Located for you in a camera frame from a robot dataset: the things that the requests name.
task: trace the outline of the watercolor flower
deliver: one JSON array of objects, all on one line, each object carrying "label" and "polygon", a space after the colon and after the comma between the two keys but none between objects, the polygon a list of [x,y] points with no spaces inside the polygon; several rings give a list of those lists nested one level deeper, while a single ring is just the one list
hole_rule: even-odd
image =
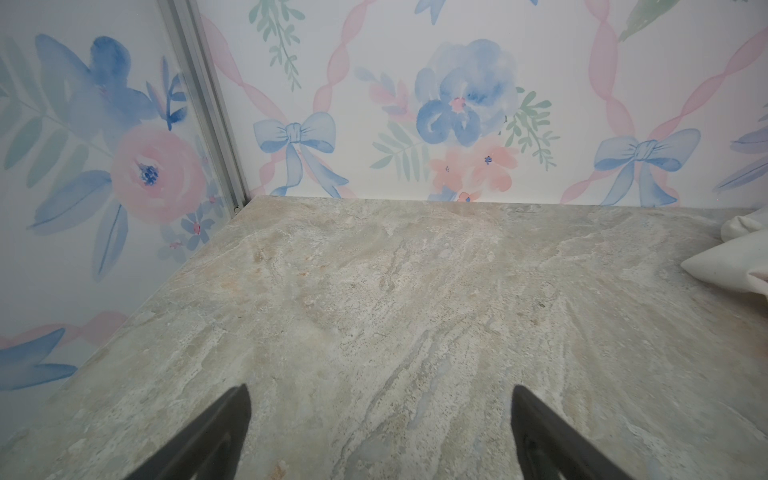
[{"label": "watercolor flower", "polygon": [[78,368],[60,363],[41,363],[51,354],[65,334],[57,329],[19,345],[0,349],[0,391],[25,389],[54,380],[65,379]]},{"label": "watercolor flower", "polygon": [[169,225],[160,226],[160,235],[166,244],[157,251],[157,258],[167,260],[173,257],[178,263],[186,262],[187,255],[184,253],[184,245],[187,243],[187,238],[174,232]]},{"label": "watercolor flower", "polygon": [[194,149],[176,134],[139,125],[123,136],[111,171],[114,195],[146,223],[170,223],[200,204],[205,175]]},{"label": "watercolor flower", "polygon": [[206,200],[203,202],[203,213],[208,214],[211,210],[216,212],[216,216],[221,218],[224,215],[222,207],[224,201],[219,195],[219,186],[216,185],[215,180],[208,182],[208,188],[205,193]]},{"label": "watercolor flower", "polygon": [[467,172],[466,162],[463,161],[461,151],[458,148],[449,148],[445,152],[445,160],[433,158],[429,161],[429,168],[435,172],[432,184],[438,191],[447,187],[453,192],[458,192],[464,186],[462,178]]},{"label": "watercolor flower", "polygon": [[501,146],[496,136],[482,138],[472,148],[472,183],[480,185],[488,182],[492,190],[509,190],[512,178],[507,169],[518,166],[516,153],[514,149]]},{"label": "watercolor flower", "polygon": [[474,192],[473,194],[468,194],[466,192],[462,192],[458,196],[458,201],[460,202],[474,202],[477,199],[480,198],[480,192]]},{"label": "watercolor flower", "polygon": [[517,111],[515,62],[490,40],[443,44],[416,76],[415,95],[422,103],[416,128],[425,142],[455,137],[471,147]]},{"label": "watercolor flower", "polygon": [[81,139],[91,141],[101,131],[115,151],[127,131],[157,116],[149,97],[127,86],[131,55],[119,41],[96,38],[89,66],[48,35],[35,37],[35,47],[42,67],[69,82],[68,123]]},{"label": "watercolor flower", "polygon": [[432,24],[434,25],[437,23],[437,18],[440,16],[440,10],[444,4],[445,0],[419,0],[419,3],[416,4],[415,13],[418,15],[429,8],[429,14],[432,16]]},{"label": "watercolor flower", "polygon": [[187,241],[187,249],[195,250],[199,242],[203,242],[203,245],[208,243],[210,238],[208,232],[214,225],[214,221],[210,218],[203,219],[203,208],[198,207],[197,212],[194,214],[187,214],[187,218],[181,219],[181,228],[192,234],[192,237]]}]

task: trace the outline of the white cloth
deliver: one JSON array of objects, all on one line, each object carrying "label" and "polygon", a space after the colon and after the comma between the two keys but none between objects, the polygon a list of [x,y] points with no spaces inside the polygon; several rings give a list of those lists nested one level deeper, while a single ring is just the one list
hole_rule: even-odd
[{"label": "white cloth", "polygon": [[734,217],[723,223],[720,236],[723,242],[727,242],[763,228],[768,228],[768,207],[763,207],[749,215]]},{"label": "white cloth", "polygon": [[768,296],[768,207],[728,220],[721,245],[680,265],[699,280],[737,292]]}]

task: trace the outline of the marble floor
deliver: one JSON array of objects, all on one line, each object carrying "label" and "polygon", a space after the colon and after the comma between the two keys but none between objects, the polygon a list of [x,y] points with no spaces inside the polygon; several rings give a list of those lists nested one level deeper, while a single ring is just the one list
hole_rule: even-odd
[{"label": "marble floor", "polygon": [[122,478],[240,383],[241,479],[520,478],[515,383],[637,479],[768,478],[768,303],[679,267],[735,213],[260,197],[0,478]]}]

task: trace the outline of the pink rose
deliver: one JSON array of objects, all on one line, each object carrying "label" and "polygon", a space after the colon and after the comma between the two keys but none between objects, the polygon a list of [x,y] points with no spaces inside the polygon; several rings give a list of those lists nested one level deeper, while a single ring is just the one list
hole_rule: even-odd
[{"label": "pink rose", "polygon": [[146,223],[170,223],[194,212],[206,186],[194,149],[168,130],[146,124],[123,135],[111,176],[114,195]]}]

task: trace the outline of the green leaf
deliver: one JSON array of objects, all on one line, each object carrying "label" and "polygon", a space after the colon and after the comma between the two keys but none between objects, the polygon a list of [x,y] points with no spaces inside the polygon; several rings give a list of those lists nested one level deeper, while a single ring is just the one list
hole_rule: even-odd
[{"label": "green leaf", "polygon": [[411,165],[413,166],[413,177],[418,182],[421,180],[421,172],[419,171],[419,156],[416,153],[416,147],[411,149]]},{"label": "green leaf", "polygon": [[8,49],[8,59],[11,62],[11,66],[16,70],[18,79],[22,82],[22,86],[27,92],[27,95],[29,95],[35,105],[38,106],[40,113],[45,113],[47,107],[40,94],[40,88],[38,88],[35,77],[32,76],[32,69],[29,66],[29,62],[27,62],[22,50],[11,37],[5,37],[5,47]]},{"label": "green leaf", "polygon": [[391,148],[387,147],[386,145],[377,144],[376,142],[373,142],[373,147],[376,150],[378,150],[378,151],[384,152],[385,154],[394,154],[395,153],[394,151],[392,151]]},{"label": "green leaf", "polygon": [[387,165],[389,165],[389,162],[392,161],[392,155],[389,155],[387,157],[382,158],[381,160],[377,161],[373,165],[371,165],[371,168],[384,168]]},{"label": "green leaf", "polygon": [[67,143],[67,136],[68,132],[64,128],[59,128],[48,137],[35,162],[29,168],[27,188],[32,188],[56,165]]},{"label": "green leaf", "polygon": [[416,128],[416,123],[412,121],[407,121],[405,123],[399,124],[401,127],[405,128],[405,130],[413,135],[415,138],[421,138],[421,135],[419,135],[419,129]]},{"label": "green leaf", "polygon": [[523,98],[523,103],[520,104],[520,108],[525,107],[529,103],[531,103],[531,100],[533,100],[533,97],[536,96],[535,91],[529,91],[527,95],[525,95],[525,98]]},{"label": "green leaf", "polygon": [[19,118],[22,117],[22,104],[19,103],[17,98],[13,98],[8,107],[0,114],[0,138],[7,134]]},{"label": "green leaf", "polygon": [[256,21],[256,17],[259,16],[259,7],[261,6],[261,1],[256,4],[255,7],[253,7],[250,12],[248,12],[248,21],[251,23],[254,23]]},{"label": "green leaf", "polygon": [[646,28],[654,20],[667,13],[680,0],[637,0],[627,19],[627,29],[619,35],[619,41],[624,41],[630,35]]},{"label": "green leaf", "polygon": [[40,74],[40,85],[43,87],[45,97],[48,98],[48,103],[51,104],[51,108],[53,108],[58,119],[67,123],[69,119],[69,102],[67,102],[64,77],[44,68]]},{"label": "green leaf", "polygon": [[396,124],[393,121],[390,121],[387,124],[387,128],[392,132],[392,135],[395,135],[395,138],[400,140],[402,143],[406,145],[413,145],[413,141],[411,141],[411,137],[408,136],[406,131],[404,131],[398,124]]},{"label": "green leaf", "polygon": [[280,16],[280,13],[277,11],[277,5],[275,5],[274,0],[266,0],[266,2],[270,6],[270,10],[272,10],[272,15],[275,15],[275,19]]},{"label": "green leaf", "polygon": [[402,150],[403,148],[405,148],[401,143],[399,143],[397,140],[395,140],[394,138],[390,137],[387,134],[379,134],[379,138],[381,138],[385,144],[390,144],[394,148],[397,148],[398,150]]},{"label": "green leaf", "polygon": [[411,181],[411,164],[405,152],[402,152],[402,172],[406,175],[406,180]]},{"label": "green leaf", "polygon": [[32,146],[40,138],[42,131],[42,117],[32,118],[24,124],[22,129],[13,137],[11,147],[8,149],[8,153],[5,154],[6,170],[16,165],[32,149]]},{"label": "green leaf", "polygon": [[270,23],[270,18],[263,16],[261,20],[259,20],[259,23],[256,25],[256,31],[261,31],[262,28],[266,27],[268,23]]},{"label": "green leaf", "polygon": [[302,12],[299,12],[298,10],[294,10],[293,8],[288,8],[288,12],[290,12],[290,14],[293,15],[293,17],[296,20],[304,19],[304,14]]},{"label": "green leaf", "polygon": [[0,85],[5,87],[11,95],[16,95],[16,86],[13,84],[13,78],[11,72],[8,71],[8,67],[5,66],[5,62],[0,58]]},{"label": "green leaf", "polygon": [[52,194],[73,181],[83,171],[85,161],[88,159],[88,152],[88,147],[83,144],[74,148],[72,155],[67,159],[67,163],[64,164],[58,175],[56,175],[56,179],[53,180]]}]

